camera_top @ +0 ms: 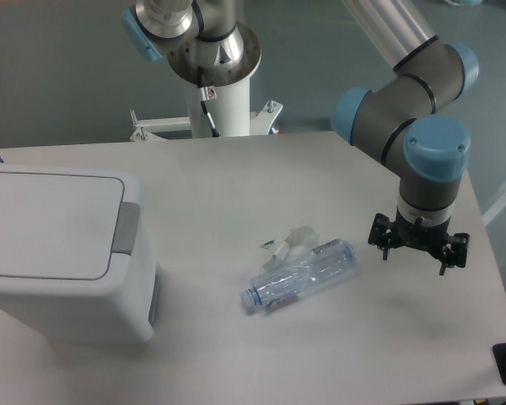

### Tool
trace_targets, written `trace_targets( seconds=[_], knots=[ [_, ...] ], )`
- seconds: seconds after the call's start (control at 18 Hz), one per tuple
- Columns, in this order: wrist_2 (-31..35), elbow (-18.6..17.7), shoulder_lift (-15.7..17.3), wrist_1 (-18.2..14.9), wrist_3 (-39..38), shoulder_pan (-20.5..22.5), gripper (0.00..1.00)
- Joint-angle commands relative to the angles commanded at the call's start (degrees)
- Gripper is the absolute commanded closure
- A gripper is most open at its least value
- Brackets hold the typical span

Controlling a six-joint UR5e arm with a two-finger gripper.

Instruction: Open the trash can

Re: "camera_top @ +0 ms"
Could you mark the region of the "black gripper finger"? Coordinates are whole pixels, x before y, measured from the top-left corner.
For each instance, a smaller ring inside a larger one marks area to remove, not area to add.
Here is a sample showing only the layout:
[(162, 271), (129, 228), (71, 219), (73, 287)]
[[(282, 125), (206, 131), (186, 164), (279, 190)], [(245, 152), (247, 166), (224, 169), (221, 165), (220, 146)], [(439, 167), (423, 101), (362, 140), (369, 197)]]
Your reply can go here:
[(382, 251), (384, 261), (388, 260), (390, 249), (393, 248), (392, 228), (393, 222), (382, 213), (377, 213), (369, 231), (368, 243)]
[(440, 275), (445, 275), (448, 268), (465, 268), (467, 254), (470, 245), (470, 235), (468, 233), (455, 233), (445, 236), (445, 244), (441, 250), (439, 261), (441, 266)]

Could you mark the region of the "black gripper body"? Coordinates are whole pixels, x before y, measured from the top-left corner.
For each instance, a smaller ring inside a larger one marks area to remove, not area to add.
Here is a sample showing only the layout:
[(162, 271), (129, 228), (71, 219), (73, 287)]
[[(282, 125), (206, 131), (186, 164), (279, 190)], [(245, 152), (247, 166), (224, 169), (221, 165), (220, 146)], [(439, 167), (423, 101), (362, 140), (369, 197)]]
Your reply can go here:
[(429, 253), (433, 258), (442, 258), (448, 245), (447, 234), (450, 219), (441, 224), (428, 226), (424, 219), (410, 222), (400, 212), (389, 233), (389, 249), (408, 247)]

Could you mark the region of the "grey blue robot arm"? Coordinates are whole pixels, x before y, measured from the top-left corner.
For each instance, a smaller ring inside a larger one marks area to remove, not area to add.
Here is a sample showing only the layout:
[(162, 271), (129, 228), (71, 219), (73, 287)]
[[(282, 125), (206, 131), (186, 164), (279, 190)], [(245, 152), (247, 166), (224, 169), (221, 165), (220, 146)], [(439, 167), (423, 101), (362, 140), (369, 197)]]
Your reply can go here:
[[(400, 180), (396, 216), (374, 217), (369, 244), (464, 267), (470, 237), (448, 228), (471, 138), (440, 111), (476, 82), (476, 55), (443, 43), (410, 1), (349, 1), (347, 9), (395, 73), (377, 91), (349, 89), (331, 115), (333, 131)], [(166, 59), (183, 81), (194, 137), (253, 133), (250, 77), (261, 47), (235, 2), (137, 1), (121, 21), (145, 59)]]

